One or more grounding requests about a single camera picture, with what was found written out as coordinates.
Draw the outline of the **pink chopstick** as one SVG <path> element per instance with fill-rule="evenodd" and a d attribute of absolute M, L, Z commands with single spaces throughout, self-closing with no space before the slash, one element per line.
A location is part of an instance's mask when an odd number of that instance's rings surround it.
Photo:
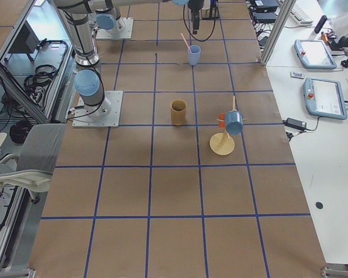
<path fill-rule="evenodd" d="M 187 40 L 186 40 L 184 34 L 181 32 L 180 35 L 181 35 L 182 40 L 184 41 L 184 43 L 185 43 L 185 45 L 186 45 L 186 47 L 187 47 L 188 52 L 189 52 L 189 53 L 192 53 L 192 52 L 191 52 L 191 49 L 190 49 L 190 46 L 189 46 L 189 44 L 188 44 L 188 42 L 187 42 Z"/>

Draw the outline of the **light blue plastic cup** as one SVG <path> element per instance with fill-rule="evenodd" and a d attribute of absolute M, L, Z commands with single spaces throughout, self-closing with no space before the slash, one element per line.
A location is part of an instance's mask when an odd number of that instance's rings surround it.
<path fill-rule="evenodd" d="M 198 64 L 201 55 L 201 48 L 198 45 L 190 45 L 188 49 L 188 63 L 192 66 Z"/>

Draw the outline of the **orange cup on stand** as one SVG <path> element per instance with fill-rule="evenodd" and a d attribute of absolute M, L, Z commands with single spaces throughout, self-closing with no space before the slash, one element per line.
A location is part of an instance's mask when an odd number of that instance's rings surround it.
<path fill-rule="evenodd" d="M 217 118 L 217 121 L 218 121 L 218 127 L 219 128 L 225 128 L 226 124 L 225 124 L 225 113 L 220 113 L 218 118 Z"/>

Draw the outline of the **blue cup on stand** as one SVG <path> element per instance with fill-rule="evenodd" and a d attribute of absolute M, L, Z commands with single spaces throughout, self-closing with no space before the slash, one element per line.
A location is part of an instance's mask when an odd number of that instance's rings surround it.
<path fill-rule="evenodd" d="M 243 118 L 239 111 L 229 111 L 224 116 L 224 124 L 229 134 L 236 135 L 243 130 Z"/>

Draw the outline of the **bamboo cylinder holder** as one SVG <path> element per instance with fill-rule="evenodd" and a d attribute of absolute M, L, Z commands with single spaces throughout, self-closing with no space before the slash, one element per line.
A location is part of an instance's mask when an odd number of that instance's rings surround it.
<path fill-rule="evenodd" d="M 174 126 L 181 126 L 186 122 L 187 103 L 177 99 L 171 102 L 171 122 Z"/>

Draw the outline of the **white keyboard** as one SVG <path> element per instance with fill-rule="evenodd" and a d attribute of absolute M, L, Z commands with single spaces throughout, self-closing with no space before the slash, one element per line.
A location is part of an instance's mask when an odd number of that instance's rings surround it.
<path fill-rule="evenodd" d="M 289 16 L 297 25 L 313 24 L 313 20 L 297 4 L 294 4 Z"/>

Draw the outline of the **upper teach pendant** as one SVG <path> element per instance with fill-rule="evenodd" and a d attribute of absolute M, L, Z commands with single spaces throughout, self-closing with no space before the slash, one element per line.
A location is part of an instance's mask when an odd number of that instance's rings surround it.
<path fill-rule="evenodd" d="M 297 57 L 307 69 L 332 70 L 337 67 L 330 51 L 321 40 L 296 40 L 294 43 Z"/>

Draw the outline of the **teach pendant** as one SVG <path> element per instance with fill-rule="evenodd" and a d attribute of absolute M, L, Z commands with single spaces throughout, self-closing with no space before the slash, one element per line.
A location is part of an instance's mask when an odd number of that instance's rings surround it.
<path fill-rule="evenodd" d="M 294 43 L 297 57 L 307 69 L 332 70 L 337 67 L 330 51 L 321 40 L 296 40 Z"/>
<path fill-rule="evenodd" d="M 346 120 L 347 112 L 341 84 L 319 78 L 306 78 L 303 84 L 305 106 L 310 115 Z"/>

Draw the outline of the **black power adapter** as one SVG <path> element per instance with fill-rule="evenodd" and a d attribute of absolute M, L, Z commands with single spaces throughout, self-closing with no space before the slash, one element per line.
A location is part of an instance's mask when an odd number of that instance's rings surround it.
<path fill-rule="evenodd" d="M 296 130 L 305 131 L 307 129 L 307 123 L 303 122 L 301 120 L 293 119 L 293 118 L 287 118 L 284 121 L 284 125 L 287 127 L 291 127 Z"/>

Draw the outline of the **lower teach pendant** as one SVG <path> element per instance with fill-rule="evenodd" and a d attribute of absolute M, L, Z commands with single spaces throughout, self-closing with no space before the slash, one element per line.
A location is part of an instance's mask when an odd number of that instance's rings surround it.
<path fill-rule="evenodd" d="M 306 78 L 303 84 L 305 106 L 310 115 L 346 120 L 347 112 L 341 84 L 319 78 Z"/>

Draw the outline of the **grey office chair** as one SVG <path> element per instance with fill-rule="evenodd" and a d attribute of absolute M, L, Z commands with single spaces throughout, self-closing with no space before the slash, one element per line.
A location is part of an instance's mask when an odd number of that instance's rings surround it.
<path fill-rule="evenodd" d="M 0 188 L 19 186 L 28 190 L 31 202 L 36 193 L 47 192 L 55 170 L 66 125 L 35 125 L 29 131 L 20 153 L 10 153 L 0 160 Z"/>

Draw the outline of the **aluminium frame post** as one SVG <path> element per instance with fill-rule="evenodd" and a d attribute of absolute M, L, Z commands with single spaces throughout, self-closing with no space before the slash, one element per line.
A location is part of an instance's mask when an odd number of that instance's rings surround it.
<path fill-rule="evenodd" d="M 282 4 L 282 7 L 280 8 L 279 14 L 277 16 L 277 19 L 275 21 L 274 27 L 271 31 L 271 34 L 267 40 L 267 43 L 264 47 L 264 50 L 262 52 L 262 55 L 260 57 L 260 64 L 262 66 L 266 66 L 272 52 L 274 50 L 274 47 L 278 41 L 278 38 L 280 36 L 280 33 L 282 32 L 282 29 L 285 26 L 285 23 L 290 15 L 290 12 L 295 4 L 295 0 L 285 0 Z"/>

